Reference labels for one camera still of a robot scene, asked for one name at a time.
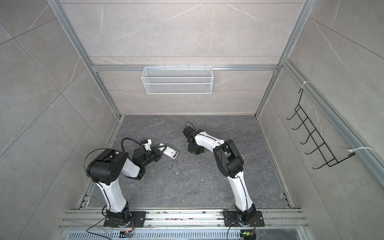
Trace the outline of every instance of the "white wire basket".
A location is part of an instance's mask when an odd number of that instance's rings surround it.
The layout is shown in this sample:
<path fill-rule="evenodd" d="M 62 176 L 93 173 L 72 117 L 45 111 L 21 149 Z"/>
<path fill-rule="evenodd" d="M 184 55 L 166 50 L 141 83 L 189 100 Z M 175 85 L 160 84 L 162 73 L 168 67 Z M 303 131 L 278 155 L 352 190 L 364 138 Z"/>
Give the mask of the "white wire basket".
<path fill-rule="evenodd" d="M 145 67 L 141 80 L 148 94 L 212 93 L 214 73 L 205 66 Z"/>

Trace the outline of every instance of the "mesh basket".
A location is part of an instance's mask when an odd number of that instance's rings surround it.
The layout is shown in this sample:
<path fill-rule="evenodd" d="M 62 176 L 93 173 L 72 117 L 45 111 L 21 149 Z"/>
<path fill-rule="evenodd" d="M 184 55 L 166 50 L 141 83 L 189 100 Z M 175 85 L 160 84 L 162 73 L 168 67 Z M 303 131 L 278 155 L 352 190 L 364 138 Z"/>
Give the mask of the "mesh basket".
<path fill-rule="evenodd" d="M 148 94 L 211 93 L 211 67 L 146 67 L 141 79 Z"/>

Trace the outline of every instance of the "black wire rack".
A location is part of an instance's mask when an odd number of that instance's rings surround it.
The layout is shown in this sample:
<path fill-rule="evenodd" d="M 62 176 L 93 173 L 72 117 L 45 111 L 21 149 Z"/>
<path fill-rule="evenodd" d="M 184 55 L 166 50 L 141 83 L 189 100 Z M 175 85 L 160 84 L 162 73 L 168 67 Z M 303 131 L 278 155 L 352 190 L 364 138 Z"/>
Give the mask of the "black wire rack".
<path fill-rule="evenodd" d="M 314 151 L 316 150 L 319 150 L 321 156 L 323 157 L 325 163 L 323 165 L 321 165 L 320 167 L 317 167 L 317 168 L 314 168 L 312 167 L 313 169 L 319 169 L 321 167 L 324 167 L 325 165 L 328 165 L 328 167 L 332 167 L 336 164 L 339 164 L 341 163 L 342 161 L 344 160 L 347 160 L 348 158 L 352 157 L 355 155 L 355 153 L 351 153 L 349 154 L 346 158 L 344 158 L 343 160 L 337 160 L 336 157 L 333 155 L 332 151 L 329 149 L 328 145 L 326 144 L 326 142 L 324 141 L 323 137 L 321 136 L 321 134 L 319 133 L 319 131 L 317 130 L 317 128 L 315 127 L 315 125 L 312 123 L 312 121 L 310 120 L 310 118 L 308 117 L 308 115 L 305 113 L 304 109 L 301 107 L 300 105 L 300 100 L 301 100 L 301 96 L 303 95 L 303 89 L 300 89 L 299 91 L 299 94 L 300 94 L 300 98 L 299 98 L 299 103 L 297 104 L 297 106 L 295 107 L 295 113 L 293 114 L 293 116 L 291 118 L 287 118 L 287 120 L 291 120 L 295 115 L 297 115 L 299 118 L 300 118 L 300 121 L 301 121 L 301 124 L 297 127 L 297 128 L 292 128 L 293 130 L 297 130 L 299 129 L 302 125 L 305 127 L 305 129 L 308 131 L 308 137 L 307 137 L 307 140 L 305 142 L 300 142 L 302 145 L 306 144 L 309 140 L 309 138 L 311 137 L 311 139 L 313 140 L 313 142 L 315 143 L 316 145 L 316 148 L 310 152 L 310 153 L 306 153 L 306 155 L 309 155 L 311 153 L 313 153 Z M 301 117 L 299 114 L 298 114 L 298 111 L 301 110 L 304 114 L 304 117 Z M 320 143 L 317 143 L 314 139 L 314 134 L 318 134 L 320 136 L 320 139 L 321 139 L 321 142 Z M 321 146 L 324 146 L 326 147 L 326 149 L 330 152 L 330 160 L 328 161 L 327 158 L 324 156 L 324 150 L 322 150 L 320 147 Z"/>

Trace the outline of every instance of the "black hook rack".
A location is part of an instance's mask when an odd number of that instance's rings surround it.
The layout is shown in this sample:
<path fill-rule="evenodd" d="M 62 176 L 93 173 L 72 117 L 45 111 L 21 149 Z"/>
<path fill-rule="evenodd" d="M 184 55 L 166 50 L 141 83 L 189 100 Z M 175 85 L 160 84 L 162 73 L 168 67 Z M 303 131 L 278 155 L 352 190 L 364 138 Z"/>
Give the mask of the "black hook rack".
<path fill-rule="evenodd" d="M 320 154 L 321 154 L 321 156 L 323 157 L 325 163 L 324 163 L 323 165 L 321 165 L 320 167 L 317 167 L 317 168 L 312 167 L 312 168 L 313 168 L 313 169 L 319 169 L 319 168 L 321 168 L 321 167 L 324 167 L 325 165 L 328 165 L 328 167 L 332 167 L 332 166 L 334 166 L 334 165 L 336 165 L 336 164 L 339 164 L 339 163 L 341 163 L 342 161 L 344 161 L 344 160 L 346 160 L 346 159 L 348 159 L 348 158 L 350 158 L 350 157 L 356 155 L 356 154 L 353 152 L 353 153 L 349 154 L 349 155 L 348 155 L 346 158 L 344 158 L 343 160 L 340 160 L 340 161 L 339 161 L 339 160 L 336 159 L 336 157 L 333 155 L 333 152 L 329 149 L 329 147 L 328 147 L 328 145 L 326 144 L 326 142 L 324 141 L 323 137 L 321 136 L 321 134 L 319 133 L 319 131 L 317 130 L 317 128 L 315 127 L 315 125 L 312 123 L 312 121 L 310 120 L 310 118 L 308 117 L 308 115 L 305 113 L 304 109 L 303 109 L 303 108 L 301 107 L 301 105 L 300 105 L 301 96 L 303 95 L 303 89 L 300 89 L 299 94 L 300 94 L 299 103 L 298 103 L 297 106 L 295 107 L 295 113 L 293 114 L 293 116 L 292 116 L 291 118 L 287 118 L 287 120 L 291 120 L 295 115 L 297 115 L 297 116 L 300 118 L 300 120 L 301 120 L 301 124 L 300 124 L 297 128 L 292 128 L 292 129 L 293 129 L 293 130 L 297 130 L 297 129 L 299 129 L 302 125 L 304 125 L 304 126 L 305 126 L 305 129 L 307 129 L 307 131 L 308 131 L 308 133 L 309 133 L 309 135 L 308 135 L 308 137 L 307 137 L 307 140 L 306 140 L 304 143 L 303 143 L 303 142 L 300 142 L 300 143 L 303 144 L 303 145 L 306 144 L 306 143 L 308 142 L 308 139 L 309 139 L 310 137 L 311 137 L 311 139 L 313 140 L 313 142 L 315 143 L 316 148 L 315 148 L 312 152 L 310 152 L 310 153 L 306 153 L 306 152 L 305 152 L 305 154 L 306 154 L 306 155 L 309 155 L 309 154 L 313 153 L 314 151 L 316 151 L 316 150 L 318 149 L 319 152 L 320 152 Z M 299 111 L 300 109 L 302 110 L 302 112 L 303 112 L 304 115 L 305 115 L 305 119 L 304 119 L 304 120 L 303 120 L 303 119 L 301 118 L 301 116 L 298 114 L 298 111 Z M 313 126 L 313 128 L 314 128 L 313 131 L 309 131 L 308 126 L 305 124 L 305 121 L 306 121 L 306 120 L 308 120 L 308 121 L 310 122 L 310 124 Z M 316 141 L 314 140 L 314 138 L 313 138 L 313 136 L 312 136 L 312 134 L 314 134 L 315 132 L 320 136 L 320 138 L 321 138 L 321 140 L 322 140 L 322 143 L 321 143 L 320 145 L 318 145 L 318 144 L 316 143 Z M 325 145 L 325 147 L 327 147 L 327 149 L 329 150 L 329 152 L 330 152 L 331 155 L 332 155 L 332 159 L 329 160 L 329 161 L 326 160 L 326 158 L 325 158 L 323 152 L 322 152 L 321 149 L 320 149 L 320 147 L 323 146 L 323 145 Z"/>

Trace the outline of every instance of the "white zip tie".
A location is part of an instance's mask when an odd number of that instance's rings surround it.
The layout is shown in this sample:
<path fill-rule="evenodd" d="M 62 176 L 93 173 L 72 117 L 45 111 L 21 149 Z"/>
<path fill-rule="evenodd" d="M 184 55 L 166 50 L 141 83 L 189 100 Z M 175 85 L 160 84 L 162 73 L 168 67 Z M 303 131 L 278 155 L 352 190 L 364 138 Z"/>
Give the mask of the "white zip tie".
<path fill-rule="evenodd" d="M 354 151 L 359 150 L 359 149 L 370 149 L 370 150 L 373 150 L 373 148 L 371 148 L 371 147 L 357 147 L 357 148 L 354 148 L 354 149 L 348 149 L 347 151 L 348 152 L 354 152 Z"/>
<path fill-rule="evenodd" d="M 306 84 L 306 83 L 310 83 L 310 82 L 304 81 L 303 85 L 301 86 L 301 88 L 303 88 L 304 84 Z"/>

